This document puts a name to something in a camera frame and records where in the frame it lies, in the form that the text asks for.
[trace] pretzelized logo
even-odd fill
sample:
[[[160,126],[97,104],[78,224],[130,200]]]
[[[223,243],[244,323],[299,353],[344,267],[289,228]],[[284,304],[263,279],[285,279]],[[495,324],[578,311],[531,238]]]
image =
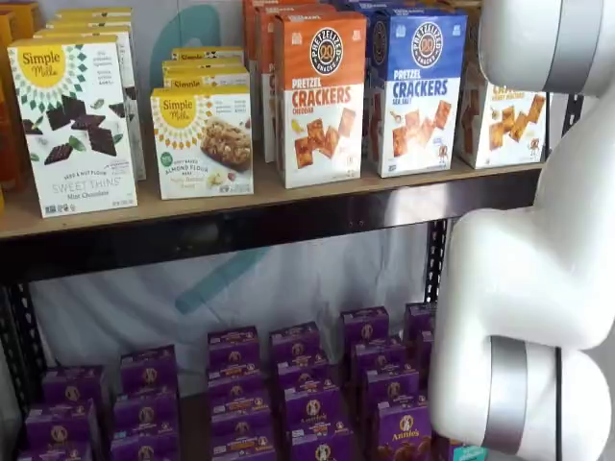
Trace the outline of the pretzelized logo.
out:
[[[412,57],[420,67],[433,67],[442,55],[442,30],[433,22],[424,22],[412,38]]]
[[[309,57],[311,66],[320,75],[331,75],[337,70],[344,56],[342,38],[331,27],[318,31],[311,40]]]

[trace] shelf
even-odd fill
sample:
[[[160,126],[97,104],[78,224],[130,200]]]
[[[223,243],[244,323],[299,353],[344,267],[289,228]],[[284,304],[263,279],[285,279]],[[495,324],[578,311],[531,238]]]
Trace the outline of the shelf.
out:
[[[33,182],[9,193],[0,215],[0,283],[213,255],[460,216],[481,207],[533,201],[540,165],[359,180],[292,190],[275,167],[255,163],[255,194],[162,201],[156,168],[138,185],[139,205],[75,216],[40,217]]]

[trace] silver band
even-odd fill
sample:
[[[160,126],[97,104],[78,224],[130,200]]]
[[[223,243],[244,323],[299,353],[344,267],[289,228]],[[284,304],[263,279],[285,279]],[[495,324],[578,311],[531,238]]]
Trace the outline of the silver band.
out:
[[[545,91],[582,92],[594,62],[602,20],[603,0],[562,0],[557,43]]]
[[[491,394],[482,445],[516,454],[521,446],[528,402],[526,343],[491,338]]]

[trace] orange cracker box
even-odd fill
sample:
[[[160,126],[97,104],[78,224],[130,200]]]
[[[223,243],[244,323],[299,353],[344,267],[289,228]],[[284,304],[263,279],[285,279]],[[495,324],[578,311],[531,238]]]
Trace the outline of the orange cracker box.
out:
[[[276,16],[276,162],[286,188],[360,175],[365,27],[357,12]]]
[[[282,12],[334,12],[333,5],[276,5],[257,7],[255,42],[257,45],[257,104],[262,114],[262,147],[267,163],[276,159],[276,87],[274,78],[274,22]]]

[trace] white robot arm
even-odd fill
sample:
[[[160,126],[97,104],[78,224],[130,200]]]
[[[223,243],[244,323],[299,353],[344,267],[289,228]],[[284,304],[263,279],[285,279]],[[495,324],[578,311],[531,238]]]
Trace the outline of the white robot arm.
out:
[[[550,156],[534,206],[455,226],[430,371],[440,434],[529,461],[555,460],[562,348],[562,459],[595,461],[608,385],[585,351],[615,320],[615,2],[484,0],[480,63],[496,85],[600,102]]]

